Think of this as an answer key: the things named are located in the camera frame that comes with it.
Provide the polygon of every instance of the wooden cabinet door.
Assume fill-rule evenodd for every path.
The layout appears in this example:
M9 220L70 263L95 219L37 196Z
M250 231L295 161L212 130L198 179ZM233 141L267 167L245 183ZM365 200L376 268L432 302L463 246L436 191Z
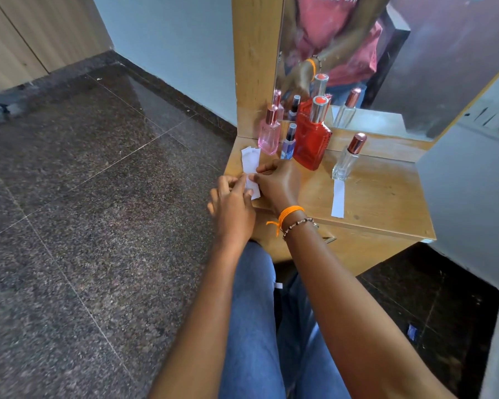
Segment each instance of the wooden cabinet door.
M44 67L0 10L0 91L43 75Z
M0 0L0 7L50 72L113 46L93 0Z

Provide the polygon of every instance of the person's right arm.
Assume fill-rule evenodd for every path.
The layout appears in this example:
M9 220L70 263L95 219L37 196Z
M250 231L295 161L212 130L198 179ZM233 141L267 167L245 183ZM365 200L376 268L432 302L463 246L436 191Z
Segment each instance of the person's right arm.
M290 160L274 160L249 178L275 214L298 205L299 173ZM305 218L286 217L285 229ZM305 222L286 236L327 348L352 398L453 398L419 358L396 324Z

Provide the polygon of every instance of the white wall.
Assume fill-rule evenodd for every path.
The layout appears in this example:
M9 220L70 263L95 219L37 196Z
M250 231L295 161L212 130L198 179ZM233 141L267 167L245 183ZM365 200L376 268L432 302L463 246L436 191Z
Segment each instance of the white wall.
M236 125L231 0L94 0L115 51Z
M499 103L499 79L482 98ZM418 162L432 247L499 289L499 141L456 124ZM481 398L499 398L499 317Z

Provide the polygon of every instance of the mirror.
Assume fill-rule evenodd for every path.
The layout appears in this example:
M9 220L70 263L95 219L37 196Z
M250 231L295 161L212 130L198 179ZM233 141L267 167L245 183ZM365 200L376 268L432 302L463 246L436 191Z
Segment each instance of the mirror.
M314 68L329 76L330 127L433 140L499 72L499 0L285 0L284 119ZM333 126L355 88L351 120Z

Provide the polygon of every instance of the hand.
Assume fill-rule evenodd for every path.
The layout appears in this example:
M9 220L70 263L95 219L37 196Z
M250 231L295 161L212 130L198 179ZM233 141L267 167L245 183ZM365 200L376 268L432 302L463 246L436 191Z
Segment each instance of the hand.
M310 85L314 73L312 64L308 61L302 61L291 70L284 80L281 81L281 95L290 91L288 98L284 101L285 109L290 109L294 95L300 95L301 100L310 98Z
M207 208L214 218L217 242L242 251L251 238L255 225L255 209L251 204L253 191L246 192L246 174L237 179L218 178L218 188L211 189Z
M273 160L260 165L257 173L249 174L249 179L259 185L278 217L287 207L298 205L299 171L292 160Z

